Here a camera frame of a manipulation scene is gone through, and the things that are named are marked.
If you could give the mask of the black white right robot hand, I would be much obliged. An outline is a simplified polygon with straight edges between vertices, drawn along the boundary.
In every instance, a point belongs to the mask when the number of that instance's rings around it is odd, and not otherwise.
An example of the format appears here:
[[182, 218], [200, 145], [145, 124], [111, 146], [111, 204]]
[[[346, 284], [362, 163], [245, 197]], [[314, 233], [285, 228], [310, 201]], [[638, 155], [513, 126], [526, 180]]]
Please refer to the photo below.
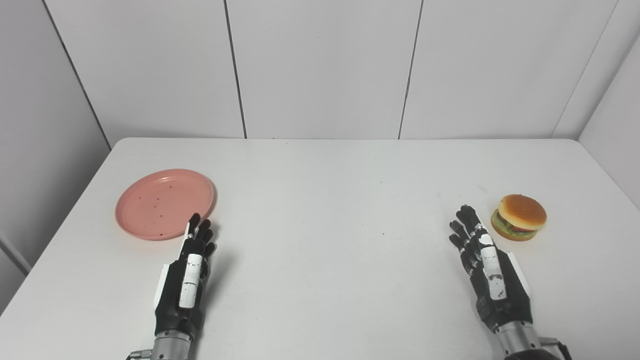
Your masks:
[[462, 205], [449, 223], [449, 241], [459, 253], [477, 297], [478, 316], [490, 331], [510, 322], [533, 323], [530, 296], [513, 258], [496, 246], [470, 205]]

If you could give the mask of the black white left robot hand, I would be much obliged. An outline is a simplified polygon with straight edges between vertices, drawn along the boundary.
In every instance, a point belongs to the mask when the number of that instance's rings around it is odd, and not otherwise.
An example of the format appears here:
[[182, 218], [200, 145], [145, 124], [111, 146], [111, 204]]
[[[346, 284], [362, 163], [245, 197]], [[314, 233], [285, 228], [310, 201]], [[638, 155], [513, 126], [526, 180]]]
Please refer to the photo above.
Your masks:
[[210, 219], [194, 213], [186, 226], [179, 256], [167, 267], [155, 308], [154, 335], [175, 331], [194, 338], [204, 323], [201, 300], [217, 249]]

